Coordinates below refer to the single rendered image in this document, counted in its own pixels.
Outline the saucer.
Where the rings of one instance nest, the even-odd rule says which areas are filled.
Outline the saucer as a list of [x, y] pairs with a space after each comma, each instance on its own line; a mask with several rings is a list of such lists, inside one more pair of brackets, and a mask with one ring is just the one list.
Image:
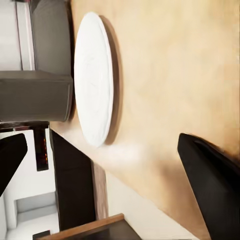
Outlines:
[[87, 13], [78, 28], [74, 86], [85, 139], [93, 148], [100, 148], [110, 129], [115, 92], [109, 39], [95, 12]]

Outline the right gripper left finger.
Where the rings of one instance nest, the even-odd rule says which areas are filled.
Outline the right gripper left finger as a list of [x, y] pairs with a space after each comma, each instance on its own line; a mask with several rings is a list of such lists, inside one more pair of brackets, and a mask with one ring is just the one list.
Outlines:
[[0, 139], [0, 197], [28, 152], [24, 133]]

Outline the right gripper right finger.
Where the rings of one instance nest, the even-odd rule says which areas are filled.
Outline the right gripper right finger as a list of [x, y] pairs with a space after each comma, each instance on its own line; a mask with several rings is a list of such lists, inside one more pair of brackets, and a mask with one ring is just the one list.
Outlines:
[[189, 134], [177, 150], [211, 240], [240, 240], [240, 167]]

